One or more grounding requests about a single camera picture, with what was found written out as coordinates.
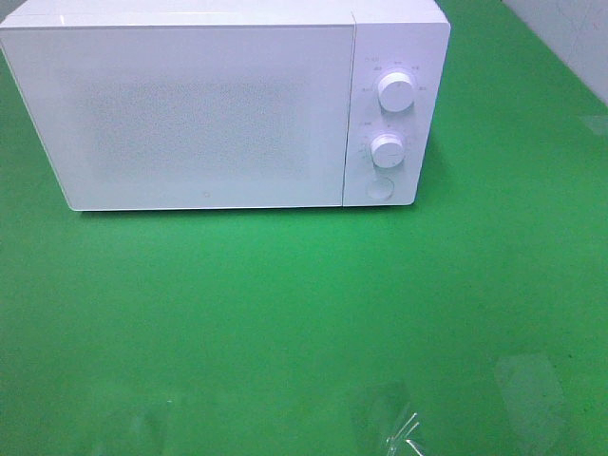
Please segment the round white door button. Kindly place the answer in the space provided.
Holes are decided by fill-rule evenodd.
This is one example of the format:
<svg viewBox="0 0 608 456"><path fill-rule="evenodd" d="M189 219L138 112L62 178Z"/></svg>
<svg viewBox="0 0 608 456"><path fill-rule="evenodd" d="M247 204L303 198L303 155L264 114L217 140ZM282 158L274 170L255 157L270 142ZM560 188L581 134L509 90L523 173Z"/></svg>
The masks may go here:
<svg viewBox="0 0 608 456"><path fill-rule="evenodd" d="M366 194L372 200L388 200L393 192L393 181L385 177L373 180L366 187Z"/></svg>

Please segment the white microwave oven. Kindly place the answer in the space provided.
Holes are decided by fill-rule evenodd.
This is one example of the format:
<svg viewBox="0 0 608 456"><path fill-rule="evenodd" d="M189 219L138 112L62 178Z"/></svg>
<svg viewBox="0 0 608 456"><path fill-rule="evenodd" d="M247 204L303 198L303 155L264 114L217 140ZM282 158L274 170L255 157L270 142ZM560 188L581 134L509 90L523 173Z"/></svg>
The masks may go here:
<svg viewBox="0 0 608 456"><path fill-rule="evenodd" d="M342 202L349 207L414 202L447 55L450 24L433 1L27 1L9 13L5 29L153 27L351 26L351 94ZM377 84L404 70L414 80L414 102L392 113L379 104ZM399 136L403 161L373 164L371 141ZM367 185L385 177L389 199L370 199Z"/></svg>

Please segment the clear tape strip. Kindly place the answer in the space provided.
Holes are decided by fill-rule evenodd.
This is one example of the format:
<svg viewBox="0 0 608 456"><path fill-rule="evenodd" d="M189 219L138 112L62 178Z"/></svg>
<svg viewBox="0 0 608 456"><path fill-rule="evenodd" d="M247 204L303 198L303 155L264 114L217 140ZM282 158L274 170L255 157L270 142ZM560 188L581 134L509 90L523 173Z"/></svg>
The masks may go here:
<svg viewBox="0 0 608 456"><path fill-rule="evenodd" d="M416 411L412 411L409 404L399 413L393 430L386 438L387 456L395 455L417 455L425 454L420 442L417 438L417 432L420 427L419 415Z"/></svg>

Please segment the white microwave door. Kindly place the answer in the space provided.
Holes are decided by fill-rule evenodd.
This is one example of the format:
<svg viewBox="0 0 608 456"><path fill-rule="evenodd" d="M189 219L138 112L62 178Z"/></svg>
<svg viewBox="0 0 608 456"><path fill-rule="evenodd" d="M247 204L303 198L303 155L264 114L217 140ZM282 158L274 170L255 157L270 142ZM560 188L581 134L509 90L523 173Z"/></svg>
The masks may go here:
<svg viewBox="0 0 608 456"><path fill-rule="evenodd" d="M5 29L76 211L338 206L353 28Z"/></svg>

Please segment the white microwave knob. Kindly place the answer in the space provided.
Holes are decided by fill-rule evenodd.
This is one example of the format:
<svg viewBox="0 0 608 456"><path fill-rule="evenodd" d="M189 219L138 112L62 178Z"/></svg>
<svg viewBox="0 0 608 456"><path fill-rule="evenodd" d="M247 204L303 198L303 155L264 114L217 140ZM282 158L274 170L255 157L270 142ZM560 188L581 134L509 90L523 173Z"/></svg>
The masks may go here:
<svg viewBox="0 0 608 456"><path fill-rule="evenodd" d="M414 102L414 80L404 70L394 70L384 75L377 84L381 107L392 113L408 109Z"/></svg>
<svg viewBox="0 0 608 456"><path fill-rule="evenodd" d="M375 137L370 143L373 164L388 169L399 165L405 157L405 146L402 139L386 133Z"/></svg>

